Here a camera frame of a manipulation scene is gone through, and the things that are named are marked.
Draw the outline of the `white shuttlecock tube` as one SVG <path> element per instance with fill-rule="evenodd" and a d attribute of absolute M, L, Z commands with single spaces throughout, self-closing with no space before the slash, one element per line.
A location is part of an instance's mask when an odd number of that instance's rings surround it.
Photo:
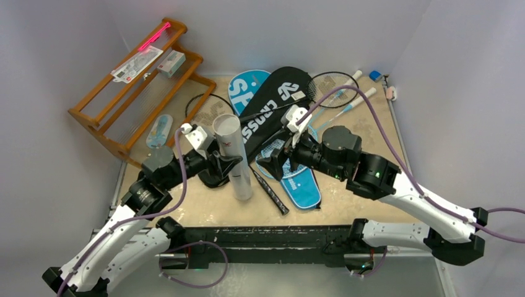
<path fill-rule="evenodd" d="M 228 177 L 233 186 L 235 198 L 241 201 L 249 200 L 253 195 L 253 190 L 240 119 L 234 114 L 221 114 L 214 119 L 212 129 L 223 155 L 242 158 L 229 172 Z"/>

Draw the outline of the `black Crossway racket cover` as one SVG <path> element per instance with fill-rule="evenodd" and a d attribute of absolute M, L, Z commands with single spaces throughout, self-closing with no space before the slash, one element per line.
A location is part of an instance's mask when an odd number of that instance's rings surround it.
<path fill-rule="evenodd" d="M 297 92 L 306 93 L 311 76 L 296 67 L 284 66 L 273 72 L 244 71 L 231 79 L 228 95 L 233 111 L 241 120 L 241 134 L 246 159 L 251 163 L 263 149 L 266 140 L 281 129 L 281 117 L 297 104 L 307 107 L 308 101 L 294 100 Z"/>

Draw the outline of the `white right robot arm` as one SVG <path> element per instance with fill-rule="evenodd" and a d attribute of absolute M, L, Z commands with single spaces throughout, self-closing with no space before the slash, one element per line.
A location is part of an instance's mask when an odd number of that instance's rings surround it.
<path fill-rule="evenodd" d="M 284 165 L 304 166 L 344 181 L 355 195 L 403 210 L 419 223 L 381 223 L 355 219 L 347 242 L 357 252 L 367 247 L 399 246 L 430 252 L 435 258 L 465 266 L 484 255 L 485 240 L 475 223 L 487 224 L 488 212 L 465 209 L 412 184 L 408 174 L 388 159 L 362 150 L 362 138 L 344 126 L 325 130 L 320 142 L 308 132 L 293 146 L 283 146 L 256 160 L 274 179 L 284 177 Z"/>

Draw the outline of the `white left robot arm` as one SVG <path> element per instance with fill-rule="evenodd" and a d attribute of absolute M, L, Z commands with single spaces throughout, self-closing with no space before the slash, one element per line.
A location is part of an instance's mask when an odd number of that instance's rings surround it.
<path fill-rule="evenodd" d="M 108 296 L 148 257 L 207 245 L 187 238 L 186 229 L 167 216 L 169 191 L 204 170 L 223 177 L 241 161 L 218 151 L 200 155 L 192 150 L 178 159 L 170 147 L 154 149 L 106 225 L 78 255 L 62 267 L 48 268 L 42 279 L 58 296 Z"/>

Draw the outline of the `blue racket cover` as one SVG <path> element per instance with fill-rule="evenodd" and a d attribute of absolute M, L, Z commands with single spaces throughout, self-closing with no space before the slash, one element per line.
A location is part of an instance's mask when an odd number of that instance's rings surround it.
<path fill-rule="evenodd" d="M 263 144 L 264 150 L 273 149 L 284 143 L 283 137 L 278 137 L 270 144 Z M 293 205 L 301 210 L 315 209 L 321 202 L 321 193 L 315 180 L 315 175 L 311 169 L 299 166 L 298 170 L 292 172 L 290 178 L 283 178 L 280 181 L 286 194 L 289 196 Z"/>

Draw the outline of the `blue white plastic packet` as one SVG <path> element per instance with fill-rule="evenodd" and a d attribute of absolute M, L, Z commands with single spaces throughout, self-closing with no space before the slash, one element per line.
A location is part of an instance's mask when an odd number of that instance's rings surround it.
<path fill-rule="evenodd" d="M 166 144 L 171 130 L 173 118 L 169 114 L 160 115 L 154 122 L 147 138 L 146 145 L 150 149 L 161 147 Z"/>

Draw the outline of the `wooden shelf rack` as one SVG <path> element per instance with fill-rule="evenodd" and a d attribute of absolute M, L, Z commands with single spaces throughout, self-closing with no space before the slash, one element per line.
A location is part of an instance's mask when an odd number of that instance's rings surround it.
<path fill-rule="evenodd" d="M 203 57 L 181 44 L 187 26 L 168 17 L 162 19 L 119 65 L 134 56 L 165 22 L 171 23 L 171 27 L 150 44 L 163 50 L 163 54 L 147 69 L 128 84 L 113 82 L 112 70 L 68 111 L 112 155 L 135 167 L 140 167 L 146 158 L 149 151 L 146 138 L 160 115 L 171 115 L 174 129 L 190 122 L 217 86 L 213 80 L 197 73 Z M 184 53 L 186 61 L 171 78 L 166 78 L 157 66 L 171 50 Z"/>

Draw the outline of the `small white box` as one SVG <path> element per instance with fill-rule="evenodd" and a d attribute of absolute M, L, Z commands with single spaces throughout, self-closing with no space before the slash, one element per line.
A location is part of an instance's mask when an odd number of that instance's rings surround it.
<path fill-rule="evenodd" d="M 157 66 L 159 73 L 171 78 L 186 61 L 186 55 L 180 51 L 171 50 L 164 60 Z"/>

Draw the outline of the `clear stationery packet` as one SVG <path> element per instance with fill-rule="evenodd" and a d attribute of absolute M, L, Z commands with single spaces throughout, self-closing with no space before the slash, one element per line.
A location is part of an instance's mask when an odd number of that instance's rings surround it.
<path fill-rule="evenodd" d="M 132 82 L 144 69 L 147 69 L 159 56 L 163 50 L 149 45 L 146 49 L 137 52 L 122 65 L 111 72 L 113 82 Z"/>

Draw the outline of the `small blue block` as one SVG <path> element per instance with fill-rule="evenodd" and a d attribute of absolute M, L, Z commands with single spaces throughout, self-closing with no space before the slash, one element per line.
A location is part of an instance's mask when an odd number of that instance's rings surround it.
<path fill-rule="evenodd" d="M 383 74 L 379 71 L 371 71 L 368 76 L 374 82 L 378 82 L 383 78 Z"/>

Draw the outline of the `pink white clip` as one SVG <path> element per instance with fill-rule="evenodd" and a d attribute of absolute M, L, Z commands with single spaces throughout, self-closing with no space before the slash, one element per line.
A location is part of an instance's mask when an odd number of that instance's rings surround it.
<path fill-rule="evenodd" d="M 397 99 L 397 90 L 394 86 L 387 87 L 385 90 L 387 100 L 395 101 Z"/>

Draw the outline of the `black metal base frame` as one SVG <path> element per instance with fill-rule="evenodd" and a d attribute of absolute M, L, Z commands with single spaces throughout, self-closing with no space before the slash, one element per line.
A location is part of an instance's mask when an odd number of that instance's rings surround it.
<path fill-rule="evenodd" d="M 211 263 L 323 264 L 357 267 L 357 257 L 379 256 L 392 244 L 373 247 L 364 242 L 364 220 L 352 225 L 183 227 L 172 218 L 156 223 L 168 235 L 170 252 L 193 243 L 185 252 L 192 269 Z"/>

